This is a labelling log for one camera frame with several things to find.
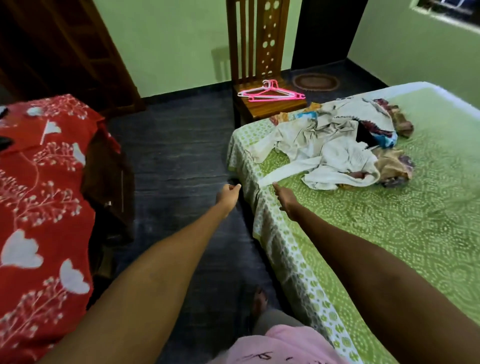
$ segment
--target red floral fabric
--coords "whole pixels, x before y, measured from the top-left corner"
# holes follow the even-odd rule
[[[0,363],[32,363],[85,314],[95,213],[80,184],[103,117],[71,95],[9,105],[0,135]]]

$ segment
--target chair seat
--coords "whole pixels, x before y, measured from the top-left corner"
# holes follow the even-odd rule
[[[275,77],[278,82],[278,87],[286,90],[291,90],[287,83],[281,77]],[[280,112],[290,112],[307,107],[307,100],[287,100],[287,101],[265,101],[265,102],[250,102],[247,97],[238,97],[237,93],[251,88],[261,87],[262,81],[254,81],[234,85],[235,94],[233,96],[234,102],[239,108],[248,111],[252,116],[252,121],[257,121],[270,116],[277,115]]]

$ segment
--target mattress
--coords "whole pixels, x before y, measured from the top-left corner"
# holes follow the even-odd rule
[[[480,111],[426,82],[358,97],[385,98],[412,121],[413,136],[400,138],[397,148],[416,163],[414,179],[395,189],[315,191],[300,173],[279,184],[329,223],[408,263],[480,324]],[[245,152],[274,127],[267,119],[245,125],[233,133],[228,150],[228,167],[237,173],[255,216],[254,237],[298,319],[352,363],[395,363],[312,242],[279,210],[273,188],[258,187],[263,176],[288,163],[286,155],[272,151],[255,164]]]

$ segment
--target hand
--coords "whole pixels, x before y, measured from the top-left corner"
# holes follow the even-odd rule
[[[241,184],[237,184],[236,186],[232,184],[225,184],[222,187],[222,190],[216,194],[216,203],[225,209],[225,217],[227,217],[230,211],[233,210],[237,204],[240,188]]]
[[[273,188],[275,189],[275,194],[278,196],[278,200],[282,205],[280,210],[285,211],[288,215],[288,218],[292,221],[295,221],[293,217],[293,210],[299,205],[299,202],[297,201],[293,191],[287,187],[279,186],[277,182],[273,182]]]

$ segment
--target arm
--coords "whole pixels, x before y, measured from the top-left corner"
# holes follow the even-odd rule
[[[480,327],[415,270],[323,221],[300,205],[290,189],[276,183],[274,188],[282,210],[298,222],[372,333],[400,363],[478,362]]]
[[[217,204],[154,244],[88,311],[41,364],[154,363],[177,320],[208,241],[235,206],[240,185],[225,185]]]

